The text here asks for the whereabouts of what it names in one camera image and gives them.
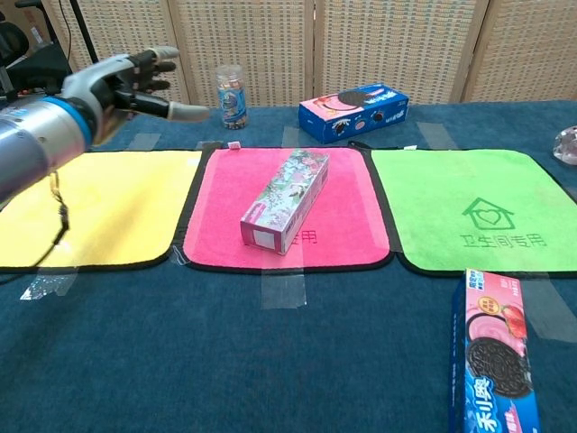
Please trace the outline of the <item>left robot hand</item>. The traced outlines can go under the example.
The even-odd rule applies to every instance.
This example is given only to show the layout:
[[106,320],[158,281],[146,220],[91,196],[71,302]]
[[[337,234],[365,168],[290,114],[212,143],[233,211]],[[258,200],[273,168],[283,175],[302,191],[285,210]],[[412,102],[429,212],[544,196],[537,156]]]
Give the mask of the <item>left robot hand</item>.
[[138,54],[119,54],[101,60],[65,78],[61,98],[71,104],[85,123],[87,145],[100,144],[119,127],[120,112],[150,115],[173,122],[202,122],[205,106],[187,105],[157,97],[170,87],[163,73],[176,69],[179,50],[150,47]]

